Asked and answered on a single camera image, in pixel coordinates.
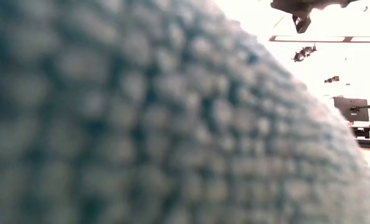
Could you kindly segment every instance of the knitted fabric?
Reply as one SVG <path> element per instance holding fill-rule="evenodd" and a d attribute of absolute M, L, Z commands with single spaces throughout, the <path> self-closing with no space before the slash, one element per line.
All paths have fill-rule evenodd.
<path fill-rule="evenodd" d="M 0 224 L 370 223 L 336 111 L 209 0 L 0 0 Z"/>

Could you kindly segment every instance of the computer monitor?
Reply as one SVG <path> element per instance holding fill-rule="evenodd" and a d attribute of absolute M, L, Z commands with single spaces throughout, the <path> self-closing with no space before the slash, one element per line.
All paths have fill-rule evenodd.
<path fill-rule="evenodd" d="M 361 108 L 351 110 L 357 106 L 367 107 L 367 100 L 334 97 L 334 106 L 338 108 L 348 121 L 369 121 L 369 110 Z"/>

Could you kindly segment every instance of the ceiling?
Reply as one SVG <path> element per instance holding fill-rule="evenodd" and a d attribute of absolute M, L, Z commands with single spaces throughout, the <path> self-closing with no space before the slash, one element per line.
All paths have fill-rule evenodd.
<path fill-rule="evenodd" d="M 324 11 L 314 9 L 305 34 L 297 34 L 292 16 L 271 8 L 270 0 L 215 1 L 244 30 L 267 38 L 272 35 L 370 36 L 370 0 L 352 2 L 344 9 L 339 5 L 328 6 Z"/>

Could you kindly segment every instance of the blue knit texture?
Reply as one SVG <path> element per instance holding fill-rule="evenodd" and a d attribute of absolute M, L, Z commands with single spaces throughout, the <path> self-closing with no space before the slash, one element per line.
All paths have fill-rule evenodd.
<path fill-rule="evenodd" d="M 0 0 L 0 224 L 370 224 L 343 121 L 209 0 Z"/>

